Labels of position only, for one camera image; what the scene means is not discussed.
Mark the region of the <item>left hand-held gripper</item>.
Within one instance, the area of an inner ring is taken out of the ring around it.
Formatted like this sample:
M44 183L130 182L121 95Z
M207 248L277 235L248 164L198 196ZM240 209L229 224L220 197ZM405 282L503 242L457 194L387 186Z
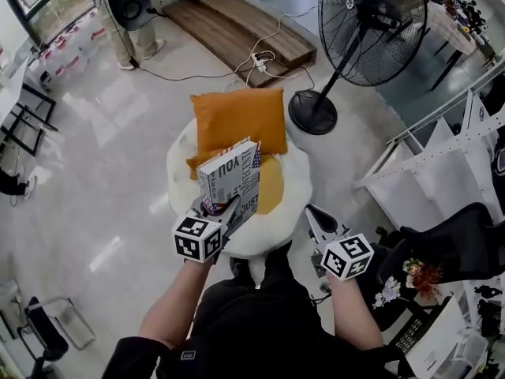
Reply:
M178 217L171 234L174 250L188 261L217 261L221 251L241 225L241 197L236 195L220 215L211 216L202 197L197 197L191 209Z

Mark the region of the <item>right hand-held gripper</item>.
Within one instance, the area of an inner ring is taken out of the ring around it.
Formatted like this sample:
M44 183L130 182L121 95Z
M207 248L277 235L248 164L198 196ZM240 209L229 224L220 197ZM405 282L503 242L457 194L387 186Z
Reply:
M319 240L319 225L326 232L349 232L350 228L315 205L305 206L305 216L309 222L309 237L316 244L311 262L320 278L329 273L336 279L349 280L366 271L374 249L362 233L333 235Z

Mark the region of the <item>stars and stripes book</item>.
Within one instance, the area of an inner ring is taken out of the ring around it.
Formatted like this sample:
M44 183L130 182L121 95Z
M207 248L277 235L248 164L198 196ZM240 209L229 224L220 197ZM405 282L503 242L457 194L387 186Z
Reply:
M248 137L196 168L204 207L212 215L236 197L231 227L238 229L258 209L261 143Z

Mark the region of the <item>white round fluffy chair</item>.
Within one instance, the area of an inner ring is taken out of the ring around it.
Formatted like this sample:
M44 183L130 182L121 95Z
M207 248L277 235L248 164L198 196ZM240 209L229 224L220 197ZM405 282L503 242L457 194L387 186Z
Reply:
M286 137L288 152L275 155L284 179L282 200L268 214L256 213L231 235L222 255L253 259L288 242L312 196L309 156ZM183 216L200 196L197 181L189 177L186 160L196 155L196 120L182 130L166 156L168 200Z

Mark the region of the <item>person's left forearm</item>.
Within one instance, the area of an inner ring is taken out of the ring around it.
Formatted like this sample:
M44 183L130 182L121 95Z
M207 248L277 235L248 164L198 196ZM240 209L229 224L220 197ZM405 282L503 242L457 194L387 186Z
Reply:
M170 349L180 347L189 334L196 306L214 261L186 261L173 282L151 306L140 325L139 336Z

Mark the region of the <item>small orange cushion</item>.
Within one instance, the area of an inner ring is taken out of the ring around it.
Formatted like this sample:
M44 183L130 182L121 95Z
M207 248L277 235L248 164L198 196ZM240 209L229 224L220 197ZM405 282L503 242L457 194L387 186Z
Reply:
M215 149L207 152L197 153L194 157L191 157L186 160L186 164L190 169L189 177L192 180L197 180L197 171L196 169L203 163L209 161L210 159L219 155L223 150Z

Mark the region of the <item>person's shoe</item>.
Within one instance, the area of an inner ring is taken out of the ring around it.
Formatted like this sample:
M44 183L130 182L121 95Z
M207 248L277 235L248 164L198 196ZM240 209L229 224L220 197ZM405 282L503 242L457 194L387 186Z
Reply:
M234 276L233 281L237 285L247 288L255 288L256 284L252 277L247 259L231 257L230 270Z
M291 276L292 270L288 260L288 253L292 246L289 241L278 249L271 251L265 260L265 275Z

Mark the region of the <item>person's left shoe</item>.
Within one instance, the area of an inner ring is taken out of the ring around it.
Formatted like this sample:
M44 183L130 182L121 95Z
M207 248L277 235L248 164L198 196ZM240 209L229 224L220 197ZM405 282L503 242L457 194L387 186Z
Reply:
M252 277L247 259L231 257L230 270L234 276L233 281L237 285L247 288L255 288L256 284Z

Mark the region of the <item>white flower bunch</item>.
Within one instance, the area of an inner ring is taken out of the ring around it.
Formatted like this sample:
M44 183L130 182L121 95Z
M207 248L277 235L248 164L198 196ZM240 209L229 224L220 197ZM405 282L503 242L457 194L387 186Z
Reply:
M397 299L407 301L407 298L403 297L401 294L403 286L407 289L413 289L413 281L409 276L406 278L404 285L397 281L393 276L390 276L386 280L383 290L375 295L375 302L372 304L372 308L374 310L378 309Z

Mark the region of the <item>person's black clothing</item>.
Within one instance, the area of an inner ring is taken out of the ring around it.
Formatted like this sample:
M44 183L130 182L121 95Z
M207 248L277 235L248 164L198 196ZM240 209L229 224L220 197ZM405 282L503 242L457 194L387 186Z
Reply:
M189 334L174 349L135 336L118 341L101 379L408 379L404 354L360 350L323 329L308 290L265 275L255 288L204 285Z

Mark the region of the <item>wooden steps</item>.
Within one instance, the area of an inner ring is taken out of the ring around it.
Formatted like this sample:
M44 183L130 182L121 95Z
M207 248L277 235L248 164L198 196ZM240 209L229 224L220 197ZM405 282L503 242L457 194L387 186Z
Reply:
M235 72L250 88L263 88L316 57L304 36L245 0L177 0L163 13ZM254 68L252 53L272 51L267 71Z

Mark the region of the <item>black standing fan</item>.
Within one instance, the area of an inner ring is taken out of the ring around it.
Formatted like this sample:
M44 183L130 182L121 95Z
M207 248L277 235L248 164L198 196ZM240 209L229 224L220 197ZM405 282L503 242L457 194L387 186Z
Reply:
M319 0L320 43L334 72L321 91L294 94L293 124L311 135L331 132L338 121L328 97L335 82L376 87L397 77L419 50L427 17L427 0Z

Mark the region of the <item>white plastic bag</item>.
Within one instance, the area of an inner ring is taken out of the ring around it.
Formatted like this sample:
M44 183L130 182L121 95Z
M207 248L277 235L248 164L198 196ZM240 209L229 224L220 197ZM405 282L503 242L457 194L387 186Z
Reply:
M17 282L10 280L0 283L0 317L4 317L6 325L13 332L24 324L22 306L23 299Z

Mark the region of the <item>white table black legs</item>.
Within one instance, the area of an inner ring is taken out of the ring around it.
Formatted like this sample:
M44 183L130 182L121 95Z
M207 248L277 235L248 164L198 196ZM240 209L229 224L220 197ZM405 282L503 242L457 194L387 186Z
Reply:
M58 128L51 123L56 101L27 82L29 59L26 58L9 77L0 73L0 146L11 141L36 157L44 133L47 130L58 132ZM31 146L15 134L20 124L35 132L35 142Z

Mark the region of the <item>black folding chair chrome frame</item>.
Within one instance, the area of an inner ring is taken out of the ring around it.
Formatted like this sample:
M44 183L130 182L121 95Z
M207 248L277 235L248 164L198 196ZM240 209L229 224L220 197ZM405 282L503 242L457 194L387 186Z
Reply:
M90 338L82 345L78 345L74 338L65 328L64 324L57 318L46 313L44 308L57 302L64 302L69 309L88 330ZM47 362L57 362L69 351L71 344L78 351L82 351L90 346L96 339L95 332L86 321L82 313L78 310L70 297L56 296L44 301L40 301L36 296L32 296L28 304L22 310L22 315L26 324L17 328L17 333L21 342L25 346L28 354L32 357L34 364L28 379L51 379L55 376L55 370L50 366L45 366ZM39 341L43 348L40 356L35 356L27 341L24 339L24 330L30 329L31 333Z

